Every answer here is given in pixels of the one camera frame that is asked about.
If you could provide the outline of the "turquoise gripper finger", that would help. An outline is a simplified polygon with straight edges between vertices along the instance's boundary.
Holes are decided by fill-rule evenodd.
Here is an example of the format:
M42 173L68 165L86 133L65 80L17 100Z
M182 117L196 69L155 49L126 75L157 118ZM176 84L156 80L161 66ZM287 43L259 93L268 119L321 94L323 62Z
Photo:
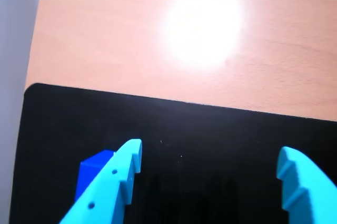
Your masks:
M141 162L140 139L131 139L117 151L103 150L82 161L75 202L61 223L123 223Z
M289 223L336 223L336 185L309 157L282 147L276 177Z

